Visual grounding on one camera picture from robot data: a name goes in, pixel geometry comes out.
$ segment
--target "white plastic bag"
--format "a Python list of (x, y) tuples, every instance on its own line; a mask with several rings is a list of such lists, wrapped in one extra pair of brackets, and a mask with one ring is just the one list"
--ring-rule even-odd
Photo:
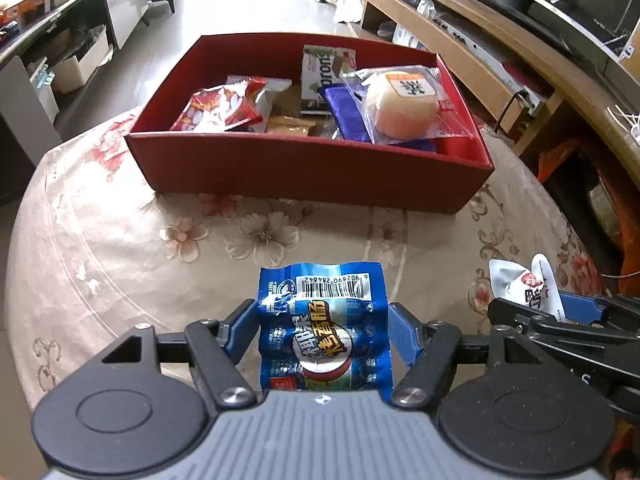
[(531, 270), (506, 260), (489, 261), (491, 289), (496, 298), (513, 301), (566, 321), (554, 273), (544, 254), (536, 254)]

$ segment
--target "cable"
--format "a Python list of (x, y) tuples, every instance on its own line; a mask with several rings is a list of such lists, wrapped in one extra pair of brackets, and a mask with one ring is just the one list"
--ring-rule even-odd
[(513, 103), (516, 100), (516, 97), (523, 97), (524, 98), (527, 95), (528, 95), (528, 93), (527, 93), (526, 90), (518, 90), (514, 95), (511, 96), (511, 99), (509, 99), (509, 102), (504, 107), (504, 110), (502, 110), (502, 113), (500, 114), (500, 117), (498, 118), (497, 123), (495, 123), (494, 134), (498, 133), (498, 130), (500, 129), (500, 124), (502, 123), (502, 120), (504, 119), (504, 116), (509, 111), (509, 107), (511, 106), (511, 103)]
[(603, 278), (613, 278), (614, 280), (624, 280), (625, 278), (632, 278), (634, 276), (640, 276), (640, 270), (632, 272), (631, 274), (623, 274), (622, 276), (614, 276), (613, 274), (601, 274)]

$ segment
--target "floral tablecloth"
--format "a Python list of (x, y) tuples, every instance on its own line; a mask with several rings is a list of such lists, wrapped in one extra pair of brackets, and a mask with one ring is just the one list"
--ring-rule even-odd
[[(488, 328), (491, 258), (545, 253), (560, 288), (597, 292), (580, 241), (530, 171), (485, 135), (495, 173), (457, 215), (241, 196), (156, 194), (127, 150), (132, 110), (47, 153), (6, 274), (6, 328), (28, 403), (139, 322), (180, 331), (255, 296), (260, 266), (382, 263), (419, 319)], [(437, 182), (425, 186), (437, 186)], [(251, 346), (239, 368), (258, 385)], [(165, 373), (189, 381), (188, 370)]]

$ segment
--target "blue snack bar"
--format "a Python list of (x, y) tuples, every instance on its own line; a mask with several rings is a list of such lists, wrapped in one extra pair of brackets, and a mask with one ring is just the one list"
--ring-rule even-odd
[(260, 385), (289, 390), (392, 389), (382, 266), (261, 269)]

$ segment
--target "barcode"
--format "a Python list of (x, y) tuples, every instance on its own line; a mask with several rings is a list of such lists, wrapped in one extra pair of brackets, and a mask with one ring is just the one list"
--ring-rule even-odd
[(322, 300), (324, 298), (355, 298), (371, 301), (368, 274), (345, 274), (328, 278), (325, 276), (298, 276), (296, 298), (300, 300)]

